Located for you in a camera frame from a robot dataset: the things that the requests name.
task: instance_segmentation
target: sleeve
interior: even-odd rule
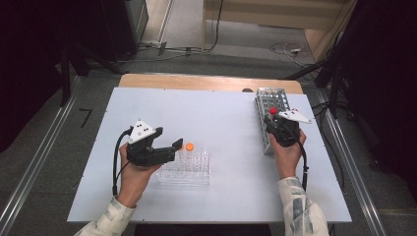
[[[134,212],[135,208],[125,207],[113,197],[100,219],[87,224],[75,236],[122,235]]]
[[[297,177],[277,182],[283,204],[285,236],[328,236],[328,223],[322,209],[307,198]]]

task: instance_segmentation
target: black cable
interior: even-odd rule
[[[221,0],[221,2],[220,2],[220,8],[218,9],[217,23],[216,23],[216,26],[215,26],[215,40],[214,40],[214,43],[211,46],[211,48],[209,48],[209,49],[203,49],[203,51],[202,51],[202,49],[200,47],[165,47],[164,50],[186,51],[187,48],[190,48],[191,51],[193,51],[193,52],[204,52],[204,53],[208,53],[208,52],[213,51],[214,48],[217,46],[217,42],[218,42],[218,27],[220,25],[220,16],[221,16],[221,12],[222,12],[222,9],[223,9],[223,2],[224,2],[224,0]]]
[[[335,236],[336,235],[336,225],[335,224],[331,225],[330,229],[328,230],[328,235],[329,236],[331,236],[331,235]]]
[[[126,168],[126,166],[128,166],[129,163],[130,161],[128,160],[128,162],[125,165],[123,165],[123,167],[119,170],[119,173],[117,173],[116,182],[119,179],[119,176],[122,173],[123,169]]]
[[[131,135],[132,134],[132,131],[133,131],[133,127],[131,126],[131,128],[129,129],[129,130],[127,130],[127,131],[124,131],[123,133],[122,133],[122,135],[120,135],[120,137],[119,137],[119,139],[117,140],[117,143],[116,143],[116,148],[114,149],[114,161],[113,161],[113,188],[112,188],[112,191],[113,191],[113,196],[116,196],[117,195],[117,178],[118,178],[118,175],[117,175],[117,155],[118,155],[118,153],[119,153],[119,147],[120,147],[120,143],[122,142],[122,139],[123,139],[123,137],[125,137],[125,136],[127,136],[127,135]]]
[[[281,124],[292,136],[292,138],[294,138],[294,140],[296,140],[297,144],[300,146],[300,150],[301,150],[301,155],[303,156],[303,180],[301,185],[303,186],[304,191],[307,190],[307,177],[308,177],[308,170],[309,167],[307,166],[307,153],[306,150],[304,149],[303,144],[301,144],[300,142],[300,138],[295,135],[286,125]]]

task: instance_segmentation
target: cable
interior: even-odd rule
[[[328,230],[328,235],[329,236],[335,236],[336,235],[336,225],[332,224],[330,229]]]
[[[127,166],[128,163],[126,163],[123,168],[120,170],[119,174],[116,175],[117,172],[117,154],[119,152],[119,147],[120,147],[120,143],[122,142],[123,137],[127,136],[127,135],[131,135],[133,131],[133,127],[131,126],[129,130],[126,130],[122,133],[122,135],[120,135],[119,139],[117,140],[116,143],[116,148],[114,149],[114,161],[113,161],[113,196],[117,195],[117,179],[120,175],[120,173],[122,172],[123,168],[125,168]]]
[[[173,51],[185,52],[185,51],[187,51],[187,48],[190,48],[190,49],[193,49],[193,50],[191,50],[192,52],[196,52],[196,53],[191,53],[191,54],[208,53],[208,52],[213,51],[214,48],[217,46],[217,42],[218,42],[218,27],[220,25],[220,16],[221,16],[221,12],[222,12],[222,9],[223,9],[223,2],[224,2],[224,0],[221,0],[220,7],[218,9],[218,15],[217,15],[216,26],[215,26],[215,40],[214,40],[214,43],[211,46],[211,48],[203,49],[203,51],[202,51],[202,49],[200,47],[165,47],[164,50],[173,50]]]
[[[215,27],[215,41],[214,41],[214,44],[211,46],[211,48],[204,49],[203,51],[201,51],[201,49],[199,47],[166,47],[166,48],[164,48],[164,50],[181,51],[181,52],[187,52],[187,53],[185,55],[181,54],[181,55],[175,55],[175,56],[170,56],[170,57],[165,57],[165,58],[158,58],[158,59],[129,60],[129,61],[119,61],[119,62],[125,62],[125,63],[128,63],[128,62],[157,62],[157,61],[165,61],[165,60],[173,59],[173,58],[176,58],[176,57],[183,57],[183,56],[187,56],[187,55],[192,55],[192,54],[204,54],[204,53],[212,52],[214,50],[214,48],[217,46],[217,42],[218,42],[218,27],[220,25],[220,16],[221,16],[221,12],[222,12],[222,9],[223,9],[223,1],[224,0],[221,0],[220,8],[218,10],[217,24],[216,24],[216,27]],[[147,48],[152,48],[152,49],[159,50],[159,48],[153,47],[153,46],[147,46]]]
[[[307,166],[307,153],[306,150],[304,149],[303,144],[301,144],[300,142],[300,138],[295,135],[286,125],[281,124],[292,136],[292,138],[294,138],[294,140],[296,140],[297,144],[300,146],[300,150],[301,150],[301,155],[303,156],[303,180],[302,180],[302,186],[304,191],[307,190],[307,177],[308,177],[308,170],[309,167]]]
[[[128,164],[130,163],[130,160],[128,160],[128,162],[123,165],[123,167],[119,170],[119,173],[117,173],[117,177],[116,177],[116,181],[119,179],[120,174],[122,173],[123,169],[128,166]]]

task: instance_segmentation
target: black stand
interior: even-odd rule
[[[348,49],[348,43],[354,35],[355,31],[358,29],[359,24],[365,19],[365,16],[370,11],[373,4],[367,4],[366,7],[358,9],[358,4],[356,4],[355,9],[352,13],[352,18],[350,19],[346,31],[343,33],[343,37],[338,40],[338,37],[334,41],[332,50],[329,52],[328,57],[314,65],[311,65],[287,78],[285,80],[297,80],[300,77],[303,77],[311,72],[314,72],[322,68],[315,78],[315,85],[317,88],[324,88],[328,82],[332,79],[332,85],[330,90],[330,99],[329,99],[329,110],[334,119],[337,119],[335,108],[337,103],[337,93],[342,78],[342,55],[344,50]]]
[[[317,88],[324,88],[328,82],[332,78],[332,85],[330,89],[330,100],[329,100],[329,106],[328,109],[330,110],[330,113],[332,114],[334,119],[337,119],[336,115],[336,103],[337,103],[337,92],[338,87],[341,82],[341,66],[337,62],[337,53],[336,53],[336,43],[333,46],[333,49],[331,50],[331,54],[328,58],[311,65],[310,67],[307,67],[294,75],[291,75],[285,80],[297,80],[300,77],[303,77],[309,73],[312,73],[320,68],[322,68],[315,78],[315,85]]]

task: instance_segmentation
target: hand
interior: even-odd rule
[[[301,149],[298,143],[290,147],[283,147],[276,142],[274,135],[268,134],[268,137],[273,152],[275,153],[275,165],[279,179],[295,176],[295,169],[301,157]],[[300,129],[300,143],[303,145],[306,139],[306,135]]]
[[[122,167],[128,163],[127,146],[128,144],[126,143],[119,148]],[[120,194],[117,196],[117,201],[125,207],[136,207],[136,203],[142,197],[148,185],[150,175],[159,169],[160,166],[162,165],[144,168],[129,163],[121,173],[122,186],[120,187]]]

